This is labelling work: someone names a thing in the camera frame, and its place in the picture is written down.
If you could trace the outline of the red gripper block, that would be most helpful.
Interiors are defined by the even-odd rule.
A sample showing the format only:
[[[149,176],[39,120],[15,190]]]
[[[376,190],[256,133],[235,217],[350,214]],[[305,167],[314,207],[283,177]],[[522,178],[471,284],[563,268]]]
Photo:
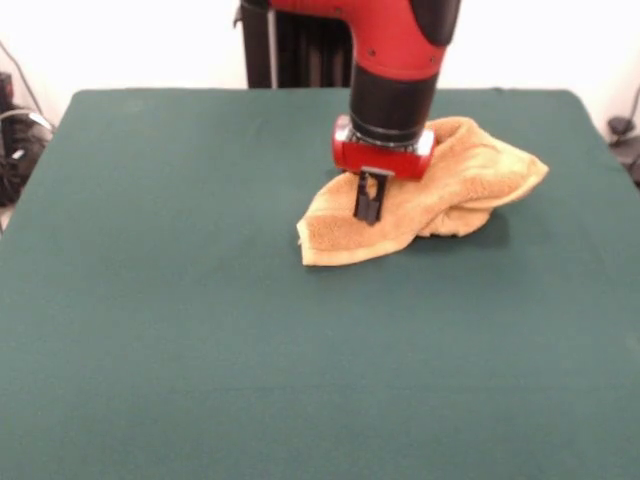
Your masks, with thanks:
[[[420,180],[431,163],[436,146],[435,133],[424,129],[417,142],[405,147],[382,146],[356,135],[350,117],[339,115],[334,124],[332,154],[334,165],[358,174],[354,217],[375,225],[381,219],[386,193],[386,176]],[[368,175],[375,183],[369,197]]]

